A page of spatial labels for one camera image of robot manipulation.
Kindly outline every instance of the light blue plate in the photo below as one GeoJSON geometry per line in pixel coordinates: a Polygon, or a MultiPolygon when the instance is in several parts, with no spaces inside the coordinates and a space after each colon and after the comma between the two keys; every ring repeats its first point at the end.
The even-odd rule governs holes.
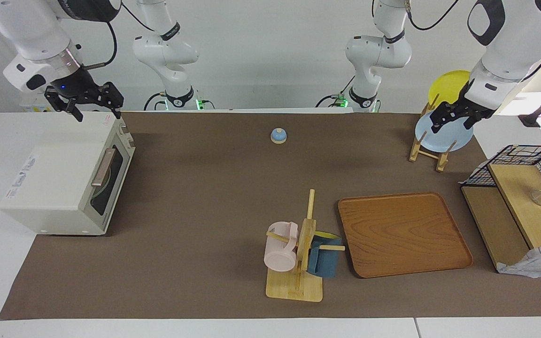
{"type": "Polygon", "coordinates": [[[473,137],[473,127],[467,129],[463,125],[466,121],[466,117],[449,122],[442,126],[438,133],[433,133],[431,130],[431,126],[433,126],[433,122],[431,122],[430,118],[431,114],[433,114],[433,111],[423,115],[423,117],[419,119],[419,122],[417,122],[417,126],[415,128],[415,136],[417,139],[421,139],[421,137],[423,137],[423,133],[427,131],[427,135],[425,135],[421,141],[421,145],[427,150],[444,153],[448,150],[450,145],[456,141],[455,146],[450,150],[453,152],[464,147],[464,145],[469,143],[473,137]]]}

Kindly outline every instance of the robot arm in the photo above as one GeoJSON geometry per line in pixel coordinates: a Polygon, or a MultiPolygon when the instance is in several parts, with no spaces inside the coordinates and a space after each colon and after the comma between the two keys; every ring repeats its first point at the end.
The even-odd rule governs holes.
{"type": "Polygon", "coordinates": [[[78,121],[75,107],[96,103],[117,109],[124,98],[114,84],[98,86],[82,65],[77,48],[58,24],[58,18],[109,22],[120,9],[120,0],[7,0],[0,1],[0,33],[9,39],[18,55],[4,75],[22,92],[34,92],[50,84],[45,97],[57,111],[65,110],[78,121]]]}
{"type": "Polygon", "coordinates": [[[355,36],[348,41],[346,57],[356,71],[349,92],[356,102],[354,111],[369,111],[377,96],[381,77],[373,72],[374,66],[402,68],[410,61],[412,49],[404,37],[404,21],[404,0],[379,0],[374,23],[384,36],[355,36]]]}
{"type": "Polygon", "coordinates": [[[466,118],[467,129],[490,118],[541,59],[541,0],[478,0],[468,28],[486,52],[459,99],[442,102],[431,114],[434,133],[458,118],[466,118]]]}
{"type": "Polygon", "coordinates": [[[180,37],[181,26],[173,21],[165,0],[137,0],[146,25],[156,34],[135,38],[133,52],[140,62],[156,71],[165,97],[180,109],[197,109],[197,98],[183,64],[198,60],[198,52],[180,37]]]}

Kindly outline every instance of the yellow plate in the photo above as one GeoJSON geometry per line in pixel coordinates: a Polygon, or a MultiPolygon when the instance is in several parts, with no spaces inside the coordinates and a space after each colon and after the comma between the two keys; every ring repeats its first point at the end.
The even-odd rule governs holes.
{"type": "Polygon", "coordinates": [[[464,84],[469,81],[469,74],[467,70],[453,70],[438,77],[429,88],[429,100],[427,102],[431,104],[439,94],[440,97],[435,102],[435,107],[444,101],[454,103],[458,99],[464,84]]]}

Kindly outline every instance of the wooden tray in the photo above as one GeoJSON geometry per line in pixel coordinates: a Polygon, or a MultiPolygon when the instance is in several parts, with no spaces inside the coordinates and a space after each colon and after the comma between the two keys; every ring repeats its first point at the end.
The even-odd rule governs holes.
{"type": "Polygon", "coordinates": [[[473,258],[435,192],[339,201],[354,270],[362,278],[466,268],[473,258]]]}

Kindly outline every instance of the mug handle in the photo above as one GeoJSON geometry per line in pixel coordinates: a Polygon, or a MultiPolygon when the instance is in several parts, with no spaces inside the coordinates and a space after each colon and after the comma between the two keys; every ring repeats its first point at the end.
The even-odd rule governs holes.
{"type": "Polygon", "coordinates": [[[289,242],[283,248],[286,252],[291,252],[296,247],[296,242],[298,242],[298,225],[294,222],[289,223],[289,242]]]}

